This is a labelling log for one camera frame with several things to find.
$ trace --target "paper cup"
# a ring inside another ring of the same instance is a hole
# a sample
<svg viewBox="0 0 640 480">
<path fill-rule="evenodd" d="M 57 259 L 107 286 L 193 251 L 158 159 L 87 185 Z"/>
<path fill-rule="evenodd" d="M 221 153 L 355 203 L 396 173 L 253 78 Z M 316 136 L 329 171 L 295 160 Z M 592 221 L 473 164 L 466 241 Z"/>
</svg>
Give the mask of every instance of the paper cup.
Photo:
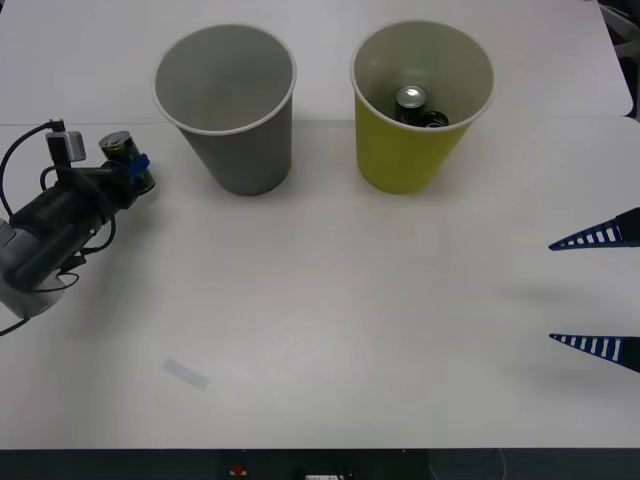
<svg viewBox="0 0 640 480">
<path fill-rule="evenodd" d="M 437 22 L 410 21 L 377 31 L 351 62 L 356 94 L 358 167 L 374 187 L 389 193 L 423 188 L 467 128 L 489 107 L 494 73 L 483 48 L 464 32 Z M 422 128 L 394 119 L 398 90 L 427 94 L 427 110 L 450 125 Z"/>
<path fill-rule="evenodd" d="M 165 53 L 153 95 L 220 185 L 260 195 L 291 167 L 295 82 L 293 55 L 281 41 L 255 27 L 219 25 Z"/>
</svg>

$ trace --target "white tabletop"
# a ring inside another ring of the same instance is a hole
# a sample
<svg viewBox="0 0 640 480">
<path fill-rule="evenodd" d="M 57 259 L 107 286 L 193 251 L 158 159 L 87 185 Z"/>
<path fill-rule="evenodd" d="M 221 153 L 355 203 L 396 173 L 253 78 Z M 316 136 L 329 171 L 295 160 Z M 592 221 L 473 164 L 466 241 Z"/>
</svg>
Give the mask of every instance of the white tabletop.
<svg viewBox="0 0 640 480">
<path fill-rule="evenodd" d="M 640 125 L 502 115 L 414 196 L 359 176 L 348 121 L 297 122 L 258 198 L 128 126 L 158 188 L 0 340 L 0 447 L 640 447 L 638 374 L 547 338 L 640 335 L 637 251 L 547 250 L 638 205 Z M 81 127 L 95 162 L 112 129 Z M 14 207 L 47 164 L 16 153 Z"/>
<path fill-rule="evenodd" d="M 162 122 L 150 94 L 162 53 L 227 22 L 259 25 L 291 47 L 296 118 L 351 119 L 356 46 L 413 18 L 456 25 L 487 48 L 498 104 L 552 116 L 631 110 L 593 0 L 13 0 L 0 16 L 0 124 Z"/>
</svg>

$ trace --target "can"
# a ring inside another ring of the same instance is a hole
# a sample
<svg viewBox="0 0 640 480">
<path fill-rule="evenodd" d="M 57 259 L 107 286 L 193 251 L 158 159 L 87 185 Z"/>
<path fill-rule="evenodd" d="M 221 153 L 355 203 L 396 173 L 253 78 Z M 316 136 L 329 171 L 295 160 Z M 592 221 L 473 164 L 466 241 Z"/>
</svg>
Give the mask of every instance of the can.
<svg viewBox="0 0 640 480">
<path fill-rule="evenodd" d="M 138 146 L 129 132 L 123 130 L 110 133 L 98 142 L 98 146 L 104 156 L 107 157 L 107 164 L 125 167 L 128 175 L 130 175 L 129 181 L 138 191 L 138 194 L 146 193 L 155 186 L 156 182 L 146 165 L 142 166 L 142 170 L 138 165 L 132 165 L 135 160 L 140 158 L 140 150 L 138 150 Z"/>
<path fill-rule="evenodd" d="M 98 146 L 107 160 L 129 165 L 140 156 L 140 150 L 127 131 L 110 133 L 104 137 Z"/>
<path fill-rule="evenodd" d="M 425 128 L 447 127 L 449 126 L 449 119 L 444 113 L 433 110 L 422 115 L 420 126 Z"/>
<path fill-rule="evenodd" d="M 396 95 L 396 120 L 413 127 L 422 127 L 427 95 L 420 87 L 409 85 Z"/>
</svg>

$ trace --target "blue part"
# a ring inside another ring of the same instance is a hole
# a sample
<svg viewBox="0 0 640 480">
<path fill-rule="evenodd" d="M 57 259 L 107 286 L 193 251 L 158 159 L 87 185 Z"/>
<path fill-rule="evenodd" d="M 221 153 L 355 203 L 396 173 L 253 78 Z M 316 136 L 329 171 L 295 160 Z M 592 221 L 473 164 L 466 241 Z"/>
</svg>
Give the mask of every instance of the blue part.
<svg viewBox="0 0 640 480">
<path fill-rule="evenodd" d="M 607 230 L 611 230 L 614 237 L 613 240 L 611 240 L 611 235 Z M 598 233 L 602 234 L 604 240 L 598 239 Z M 578 238 L 582 239 L 584 243 L 578 243 Z M 576 250 L 579 248 L 637 247 L 638 245 L 640 245 L 638 242 L 625 242 L 622 240 L 620 232 L 618 231 L 618 225 L 614 219 L 586 228 L 563 238 L 562 240 L 552 243 L 549 245 L 549 249 L 556 252 L 559 250 Z"/>
<path fill-rule="evenodd" d="M 146 153 L 141 153 L 136 158 L 134 158 L 133 161 L 129 164 L 128 173 L 131 181 L 142 175 L 147 170 L 150 163 L 151 162 L 149 161 L 149 157 L 147 157 Z"/>
<path fill-rule="evenodd" d="M 603 360 L 608 360 L 613 363 L 617 363 L 621 365 L 620 358 L 622 357 L 622 348 L 624 346 L 625 337 L 586 337 L 580 335 L 568 335 L 566 333 L 550 333 L 549 338 L 556 340 L 560 343 L 564 343 L 568 347 L 575 348 L 576 350 L 580 350 L 581 352 L 588 353 L 589 355 L 593 355 L 594 357 L 602 358 Z M 571 345 L 571 340 L 575 338 L 574 345 Z M 582 340 L 585 339 L 584 348 L 580 348 L 582 346 Z M 607 345 L 607 350 L 604 355 L 602 355 L 602 350 L 604 348 L 605 340 L 609 340 Z M 615 355 L 616 352 L 616 342 L 619 342 L 618 346 L 618 355 Z M 596 345 L 594 353 L 591 353 L 591 349 L 593 345 Z"/>
</svg>

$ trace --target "cup rim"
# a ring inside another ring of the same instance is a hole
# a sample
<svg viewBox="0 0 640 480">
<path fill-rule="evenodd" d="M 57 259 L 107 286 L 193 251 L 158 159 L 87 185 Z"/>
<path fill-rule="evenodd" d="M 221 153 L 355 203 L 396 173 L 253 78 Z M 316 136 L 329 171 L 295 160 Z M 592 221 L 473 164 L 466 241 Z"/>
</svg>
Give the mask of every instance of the cup rim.
<svg viewBox="0 0 640 480">
<path fill-rule="evenodd" d="M 209 29 L 212 29 L 212 28 L 218 28 L 218 27 L 244 27 L 244 28 L 250 28 L 252 30 L 257 30 L 257 31 L 259 31 L 261 33 L 264 33 L 265 35 L 268 35 L 271 38 L 273 38 L 276 42 L 278 42 L 280 44 L 280 46 L 289 55 L 289 60 L 291 61 L 291 84 L 289 85 L 289 90 L 287 90 L 287 93 L 283 97 L 282 101 L 271 112 L 269 112 L 264 117 L 256 120 L 255 122 L 252 122 L 252 123 L 250 123 L 248 125 L 244 125 L 242 127 L 232 128 L 232 129 L 229 129 L 229 130 L 202 130 L 200 128 L 190 127 L 189 125 L 186 125 L 186 124 L 176 120 L 171 115 L 169 115 L 169 113 L 164 109 L 164 107 L 160 103 L 160 100 L 158 99 L 158 94 L 156 92 L 156 78 L 158 77 L 158 70 L 160 69 L 160 66 L 162 65 L 162 62 L 164 61 L 166 56 L 169 54 L 169 52 L 171 50 L 173 50 L 173 48 L 178 43 L 180 43 L 182 40 L 184 40 L 187 37 L 190 37 L 191 35 L 193 35 L 195 33 L 202 32 L 204 30 L 209 30 Z M 209 25 L 207 27 L 198 28 L 197 30 L 193 30 L 193 31 L 181 36 L 175 42 L 173 42 L 171 45 L 169 45 L 169 47 L 160 56 L 160 60 L 157 62 L 156 68 L 154 69 L 154 75 L 153 75 L 153 80 L 152 80 L 153 101 L 156 104 L 156 108 L 158 108 L 158 110 L 160 110 L 160 113 L 167 120 L 169 120 L 171 123 L 173 123 L 176 127 L 180 128 L 182 130 L 186 130 L 187 132 L 195 133 L 195 134 L 198 134 L 198 135 L 205 135 L 205 136 L 209 136 L 209 137 L 222 137 L 222 136 L 226 136 L 226 135 L 234 135 L 236 133 L 242 133 L 242 132 L 246 132 L 248 130 L 252 130 L 252 129 L 256 128 L 256 127 L 259 127 L 263 123 L 266 123 L 267 121 L 269 121 L 273 117 L 275 117 L 280 112 L 280 110 L 282 110 L 284 108 L 284 106 L 291 99 L 291 97 L 293 95 L 294 87 L 296 85 L 296 79 L 297 79 L 297 68 L 296 68 L 296 60 L 295 60 L 295 58 L 293 56 L 293 52 L 291 51 L 289 46 L 282 41 L 282 39 L 280 37 L 278 37 L 277 35 L 269 32 L 269 31 L 267 31 L 267 30 L 265 30 L 263 28 L 257 27 L 255 25 L 251 25 L 249 23 L 220 23 L 220 24 L 217 24 L 217 25 Z"/>
<path fill-rule="evenodd" d="M 469 38 L 473 43 L 475 43 L 478 46 L 478 48 L 480 48 L 480 50 L 482 50 L 484 52 L 484 54 L 487 56 L 487 59 L 489 60 L 489 67 L 491 68 L 491 73 L 493 74 L 493 82 L 492 82 L 492 85 L 491 85 L 491 93 L 489 93 L 489 96 L 487 97 L 487 100 L 484 102 L 482 107 L 480 107 L 480 109 L 476 113 L 474 113 L 473 115 L 471 115 L 468 118 L 465 118 L 461 122 L 454 123 L 454 124 L 448 125 L 446 127 L 440 127 L 440 128 L 414 127 L 412 125 L 407 125 L 406 123 L 398 122 L 397 120 L 394 120 L 391 117 L 387 117 L 383 113 L 379 112 L 365 98 L 365 96 L 360 91 L 360 87 L 358 86 L 358 82 L 356 81 L 355 64 L 356 64 L 356 58 L 358 56 L 358 53 L 360 52 L 360 50 L 362 49 L 364 44 L 367 43 L 377 33 L 381 32 L 382 30 L 385 30 L 387 28 L 395 27 L 397 25 L 403 25 L 403 24 L 407 24 L 407 23 L 423 23 L 423 24 L 432 24 L 432 25 L 442 25 L 444 27 L 451 28 L 451 29 L 456 30 L 457 32 L 461 33 L 462 35 L 466 36 L 467 38 Z M 376 117 L 384 120 L 387 123 L 390 123 L 391 125 L 394 125 L 394 126 L 396 126 L 398 128 L 401 128 L 403 130 L 408 130 L 410 132 L 420 132 L 420 133 L 424 133 L 426 135 L 429 135 L 429 134 L 434 134 L 435 135 L 435 134 L 438 134 L 438 133 L 444 133 L 444 132 L 450 132 L 450 131 L 453 131 L 453 130 L 458 130 L 459 128 L 468 126 L 471 123 L 473 123 L 477 118 L 479 118 L 489 108 L 489 106 L 493 102 L 493 97 L 495 96 L 495 93 L 496 93 L 496 73 L 495 73 L 495 68 L 494 68 L 493 65 L 494 65 L 493 60 L 491 59 L 491 56 L 489 55 L 489 52 L 487 51 L 487 49 L 484 48 L 482 46 L 482 44 L 475 37 L 473 37 L 469 33 L 465 32 L 464 30 L 461 30 L 461 29 L 459 29 L 457 27 L 454 27 L 453 25 L 450 25 L 448 23 L 439 22 L 437 20 L 411 20 L 411 19 L 408 19 L 408 20 L 401 20 L 399 22 L 395 21 L 395 22 L 392 22 L 392 23 L 387 23 L 386 25 L 378 27 L 375 31 L 373 31 L 371 34 L 369 34 L 362 42 L 360 42 L 360 44 L 358 45 L 358 48 L 356 48 L 356 51 L 353 53 L 353 56 L 351 57 L 351 72 L 350 72 L 351 73 L 351 85 L 353 86 L 353 89 L 356 92 L 356 96 L 360 99 L 360 101 L 364 104 L 364 106 L 367 107 L 367 109 L 371 113 L 373 113 Z"/>
</svg>

